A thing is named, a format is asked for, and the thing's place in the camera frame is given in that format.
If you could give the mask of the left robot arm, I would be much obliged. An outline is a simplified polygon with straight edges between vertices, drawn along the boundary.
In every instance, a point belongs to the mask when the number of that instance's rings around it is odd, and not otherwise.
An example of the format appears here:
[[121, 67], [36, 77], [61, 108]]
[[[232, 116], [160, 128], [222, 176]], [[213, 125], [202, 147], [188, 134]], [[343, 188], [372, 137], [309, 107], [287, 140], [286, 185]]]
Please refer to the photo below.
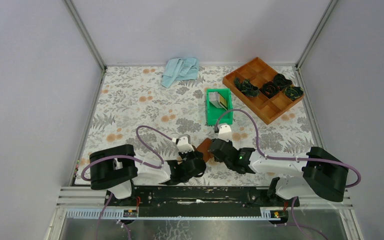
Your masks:
[[179, 156], [181, 161], [156, 166], [137, 158], [133, 145], [124, 144], [92, 153], [81, 178], [90, 182], [92, 190], [107, 190], [128, 206], [135, 200], [135, 183], [174, 186], [202, 177], [207, 168], [203, 153], [194, 149]]

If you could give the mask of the silver credit card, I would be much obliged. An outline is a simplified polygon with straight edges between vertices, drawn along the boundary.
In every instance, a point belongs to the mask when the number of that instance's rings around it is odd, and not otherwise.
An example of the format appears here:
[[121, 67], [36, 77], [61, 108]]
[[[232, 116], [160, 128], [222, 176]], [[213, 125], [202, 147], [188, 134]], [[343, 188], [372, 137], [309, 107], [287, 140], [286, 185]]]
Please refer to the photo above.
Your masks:
[[219, 92], [213, 91], [208, 94], [209, 102], [218, 109], [228, 110], [228, 101]]

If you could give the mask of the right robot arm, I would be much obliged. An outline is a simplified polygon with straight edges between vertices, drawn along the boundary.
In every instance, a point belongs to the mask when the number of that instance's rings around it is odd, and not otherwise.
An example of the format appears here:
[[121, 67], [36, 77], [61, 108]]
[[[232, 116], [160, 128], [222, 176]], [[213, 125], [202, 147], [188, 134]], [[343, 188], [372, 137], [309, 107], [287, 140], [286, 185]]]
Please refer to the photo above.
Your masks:
[[273, 206], [295, 197], [317, 195], [331, 202], [342, 202], [350, 166], [321, 147], [309, 152], [260, 154], [255, 148], [236, 149], [231, 142], [214, 139], [208, 150], [214, 159], [239, 174], [279, 174], [270, 184], [267, 201]]

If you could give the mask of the brown leather card holder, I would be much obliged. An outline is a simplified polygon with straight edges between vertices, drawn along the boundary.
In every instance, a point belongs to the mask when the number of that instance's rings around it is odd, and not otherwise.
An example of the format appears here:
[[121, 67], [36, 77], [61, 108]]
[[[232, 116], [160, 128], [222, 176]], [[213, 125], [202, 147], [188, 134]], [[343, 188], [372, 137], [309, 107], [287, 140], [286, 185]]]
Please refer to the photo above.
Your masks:
[[212, 140], [210, 138], [205, 138], [203, 142], [196, 148], [196, 150], [203, 154], [203, 160], [207, 163], [210, 159], [213, 158], [213, 155], [209, 152]]

